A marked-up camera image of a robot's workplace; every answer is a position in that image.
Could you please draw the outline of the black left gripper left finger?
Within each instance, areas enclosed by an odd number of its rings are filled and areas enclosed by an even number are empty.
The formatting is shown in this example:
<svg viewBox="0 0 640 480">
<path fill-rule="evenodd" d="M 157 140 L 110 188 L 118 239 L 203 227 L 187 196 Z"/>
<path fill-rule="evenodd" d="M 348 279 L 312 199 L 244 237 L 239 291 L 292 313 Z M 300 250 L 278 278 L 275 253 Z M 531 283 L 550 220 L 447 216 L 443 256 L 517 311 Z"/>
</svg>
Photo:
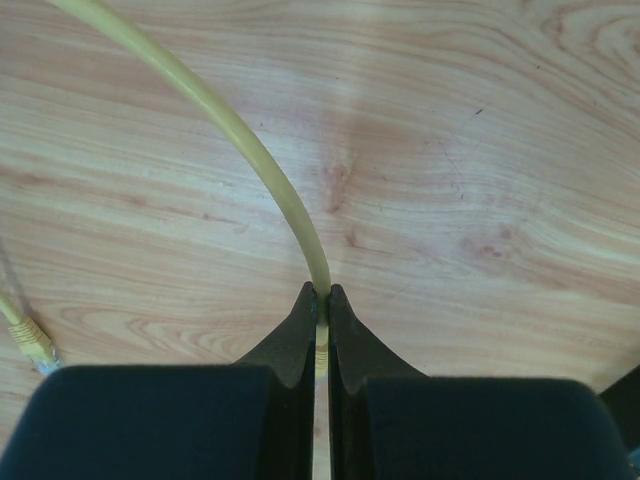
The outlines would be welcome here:
<svg viewBox="0 0 640 480">
<path fill-rule="evenodd" d="M 1 457 L 5 479 L 308 479 L 317 298 L 226 365 L 60 369 Z"/>
</svg>

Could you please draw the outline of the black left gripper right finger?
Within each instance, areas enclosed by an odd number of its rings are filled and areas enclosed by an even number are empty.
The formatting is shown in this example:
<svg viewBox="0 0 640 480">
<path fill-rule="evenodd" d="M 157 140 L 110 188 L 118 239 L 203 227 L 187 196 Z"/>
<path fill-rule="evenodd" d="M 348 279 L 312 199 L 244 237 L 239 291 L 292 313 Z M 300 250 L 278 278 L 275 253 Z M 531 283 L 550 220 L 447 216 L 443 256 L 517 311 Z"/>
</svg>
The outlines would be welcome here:
<svg viewBox="0 0 640 480">
<path fill-rule="evenodd" d="M 631 479 L 609 411 L 568 379 L 430 377 L 369 330 L 344 289 L 329 309 L 335 479 Z"/>
</svg>

